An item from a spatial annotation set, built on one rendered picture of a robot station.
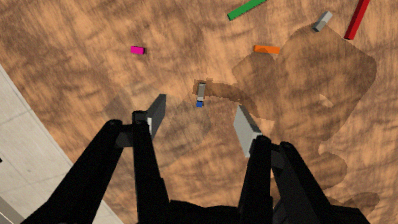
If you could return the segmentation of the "orange rod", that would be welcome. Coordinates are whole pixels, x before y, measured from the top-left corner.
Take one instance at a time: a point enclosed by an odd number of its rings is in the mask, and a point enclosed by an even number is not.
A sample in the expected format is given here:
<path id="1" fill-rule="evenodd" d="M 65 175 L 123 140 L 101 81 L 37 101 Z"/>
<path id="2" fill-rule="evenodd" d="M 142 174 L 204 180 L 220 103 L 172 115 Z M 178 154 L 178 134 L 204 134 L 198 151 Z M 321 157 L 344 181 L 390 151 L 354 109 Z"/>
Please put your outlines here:
<path id="1" fill-rule="evenodd" d="M 276 53 L 279 54 L 280 47 L 254 45 L 253 52 Z"/>

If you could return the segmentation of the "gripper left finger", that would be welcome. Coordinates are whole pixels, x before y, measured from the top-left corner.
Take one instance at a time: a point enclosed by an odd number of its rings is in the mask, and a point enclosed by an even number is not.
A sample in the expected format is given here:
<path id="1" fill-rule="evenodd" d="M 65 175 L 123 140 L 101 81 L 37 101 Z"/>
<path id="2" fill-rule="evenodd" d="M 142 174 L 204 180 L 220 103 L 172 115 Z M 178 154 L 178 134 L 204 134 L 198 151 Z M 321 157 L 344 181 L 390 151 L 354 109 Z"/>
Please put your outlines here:
<path id="1" fill-rule="evenodd" d="M 132 124 L 108 120 L 49 199 L 20 224 L 92 224 L 124 147 L 133 147 L 139 224 L 176 224 L 152 143 L 166 96 L 132 112 Z"/>

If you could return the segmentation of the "red rod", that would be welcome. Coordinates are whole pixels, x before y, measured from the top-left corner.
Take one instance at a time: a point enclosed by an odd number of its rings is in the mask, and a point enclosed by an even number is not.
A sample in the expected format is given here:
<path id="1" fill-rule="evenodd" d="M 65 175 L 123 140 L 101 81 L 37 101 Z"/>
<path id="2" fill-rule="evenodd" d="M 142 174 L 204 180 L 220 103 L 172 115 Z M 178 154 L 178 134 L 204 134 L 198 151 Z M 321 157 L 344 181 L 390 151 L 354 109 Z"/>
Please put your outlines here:
<path id="1" fill-rule="evenodd" d="M 353 40 L 370 0 L 359 0 L 344 39 Z"/>

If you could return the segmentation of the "grey rod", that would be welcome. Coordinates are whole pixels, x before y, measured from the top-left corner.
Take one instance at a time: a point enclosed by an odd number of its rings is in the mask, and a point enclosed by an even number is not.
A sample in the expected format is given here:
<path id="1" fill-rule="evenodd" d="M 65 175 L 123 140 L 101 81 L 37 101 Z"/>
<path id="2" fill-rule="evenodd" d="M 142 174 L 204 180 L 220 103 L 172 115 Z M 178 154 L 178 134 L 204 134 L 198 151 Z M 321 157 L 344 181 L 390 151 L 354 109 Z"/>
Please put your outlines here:
<path id="1" fill-rule="evenodd" d="M 204 97 L 204 91 L 205 91 L 205 83 L 199 83 L 199 90 L 198 90 L 198 97 L 197 100 L 203 101 Z"/>
<path id="2" fill-rule="evenodd" d="M 315 23 L 315 25 L 312 27 L 312 29 L 315 32 L 320 32 L 331 17 L 332 14 L 329 11 L 324 12 L 322 16 L 318 19 L 318 21 Z"/>

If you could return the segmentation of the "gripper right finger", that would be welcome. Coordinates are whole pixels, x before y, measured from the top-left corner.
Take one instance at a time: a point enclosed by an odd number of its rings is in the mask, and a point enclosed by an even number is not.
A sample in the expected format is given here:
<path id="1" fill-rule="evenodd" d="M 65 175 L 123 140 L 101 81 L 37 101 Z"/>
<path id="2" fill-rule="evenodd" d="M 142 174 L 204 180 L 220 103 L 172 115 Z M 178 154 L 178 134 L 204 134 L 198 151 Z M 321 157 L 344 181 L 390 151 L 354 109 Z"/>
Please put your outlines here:
<path id="1" fill-rule="evenodd" d="M 249 158 L 237 209 L 239 224 L 273 224 L 271 169 L 289 224 L 342 224 L 294 145 L 271 143 L 244 105 L 238 105 L 233 125 Z"/>

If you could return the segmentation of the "green rod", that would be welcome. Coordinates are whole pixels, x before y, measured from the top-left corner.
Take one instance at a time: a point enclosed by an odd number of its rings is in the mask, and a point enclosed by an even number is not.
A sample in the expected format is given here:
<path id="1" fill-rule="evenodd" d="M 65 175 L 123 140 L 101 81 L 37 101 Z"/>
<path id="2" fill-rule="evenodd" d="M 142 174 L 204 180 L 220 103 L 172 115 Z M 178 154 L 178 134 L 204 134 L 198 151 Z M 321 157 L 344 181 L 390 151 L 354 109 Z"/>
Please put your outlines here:
<path id="1" fill-rule="evenodd" d="M 227 16 L 229 20 L 232 20 L 236 18 L 237 16 L 243 14 L 244 12 L 250 10 L 251 8 L 259 5 L 260 3 L 264 2 L 266 0 L 251 0 L 244 5 L 240 6 L 239 8 L 233 10 L 232 12 L 228 13 Z"/>

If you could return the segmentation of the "magenta block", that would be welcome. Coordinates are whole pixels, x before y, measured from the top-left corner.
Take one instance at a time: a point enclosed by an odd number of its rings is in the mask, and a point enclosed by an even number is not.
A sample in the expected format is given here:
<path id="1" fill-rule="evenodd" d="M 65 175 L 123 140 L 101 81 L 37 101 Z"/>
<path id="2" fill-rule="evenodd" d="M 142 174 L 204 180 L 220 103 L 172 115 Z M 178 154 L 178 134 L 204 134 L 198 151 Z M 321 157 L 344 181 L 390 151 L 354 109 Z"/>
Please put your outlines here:
<path id="1" fill-rule="evenodd" d="M 131 53 L 145 54 L 145 48 L 137 47 L 137 46 L 131 46 Z"/>

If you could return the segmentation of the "small blue block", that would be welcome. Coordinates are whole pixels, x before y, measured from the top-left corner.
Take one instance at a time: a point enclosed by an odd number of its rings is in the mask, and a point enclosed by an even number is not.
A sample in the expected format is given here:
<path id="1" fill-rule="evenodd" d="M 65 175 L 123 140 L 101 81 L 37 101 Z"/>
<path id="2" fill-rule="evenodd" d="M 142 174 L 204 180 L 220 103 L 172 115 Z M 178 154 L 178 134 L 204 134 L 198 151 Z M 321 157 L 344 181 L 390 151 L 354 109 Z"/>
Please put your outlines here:
<path id="1" fill-rule="evenodd" d="M 197 100 L 196 107 L 201 107 L 202 108 L 202 103 L 203 103 L 203 101 Z"/>

